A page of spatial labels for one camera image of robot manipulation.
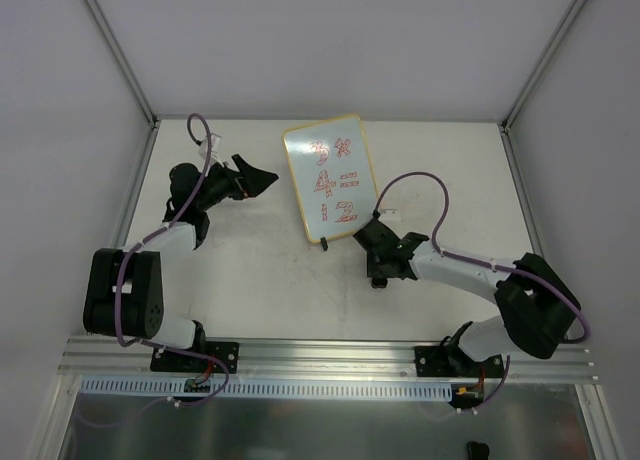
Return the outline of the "yellow framed whiteboard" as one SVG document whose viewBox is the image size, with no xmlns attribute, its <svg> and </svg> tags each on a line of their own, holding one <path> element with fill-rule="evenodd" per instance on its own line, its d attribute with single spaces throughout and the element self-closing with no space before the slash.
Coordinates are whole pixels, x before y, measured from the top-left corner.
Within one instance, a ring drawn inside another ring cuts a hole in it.
<svg viewBox="0 0 640 460">
<path fill-rule="evenodd" d="M 358 115 L 294 127 L 282 140 L 311 243 L 351 235 L 370 219 L 378 189 Z"/>
</svg>

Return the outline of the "black felt whiteboard eraser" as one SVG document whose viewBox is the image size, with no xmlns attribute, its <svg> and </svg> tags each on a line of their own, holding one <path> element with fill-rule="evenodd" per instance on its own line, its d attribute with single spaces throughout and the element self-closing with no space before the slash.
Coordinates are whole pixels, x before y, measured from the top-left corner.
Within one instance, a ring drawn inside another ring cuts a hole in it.
<svg viewBox="0 0 640 460">
<path fill-rule="evenodd" d="M 388 280 L 386 278 L 372 278 L 371 287 L 374 289 L 384 289 L 388 286 Z"/>
</svg>

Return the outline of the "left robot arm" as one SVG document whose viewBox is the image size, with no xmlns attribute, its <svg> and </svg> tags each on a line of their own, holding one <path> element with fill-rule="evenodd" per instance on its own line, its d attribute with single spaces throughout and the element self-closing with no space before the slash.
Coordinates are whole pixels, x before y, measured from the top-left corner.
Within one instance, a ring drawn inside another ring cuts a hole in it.
<svg viewBox="0 0 640 460">
<path fill-rule="evenodd" d="M 174 358 L 188 370 L 206 364 L 209 347 L 203 327 L 168 312 L 163 274 L 204 243 L 209 209 L 225 199 L 256 198 L 279 179 L 238 154 L 232 160 L 234 168 L 217 162 L 208 162 L 203 170 L 191 163 L 174 166 L 161 226 L 135 244 L 94 253 L 83 309 L 87 332 L 113 337 L 126 346 L 148 342 L 172 348 Z"/>
</svg>

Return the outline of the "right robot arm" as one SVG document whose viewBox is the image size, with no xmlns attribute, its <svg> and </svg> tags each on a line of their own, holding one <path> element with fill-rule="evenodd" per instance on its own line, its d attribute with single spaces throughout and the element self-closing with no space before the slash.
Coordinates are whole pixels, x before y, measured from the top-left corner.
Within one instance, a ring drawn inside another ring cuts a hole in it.
<svg viewBox="0 0 640 460">
<path fill-rule="evenodd" d="M 398 237 L 377 218 L 354 235 L 366 253 L 374 288 L 389 280 L 432 281 L 494 304 L 498 315 L 464 323 L 444 344 L 418 361 L 423 376 L 471 377 L 483 363 L 513 351 L 547 360 L 577 319 L 581 306 L 549 264 L 525 254 L 509 266 L 478 260 L 435 245 L 426 235 Z"/>
</svg>

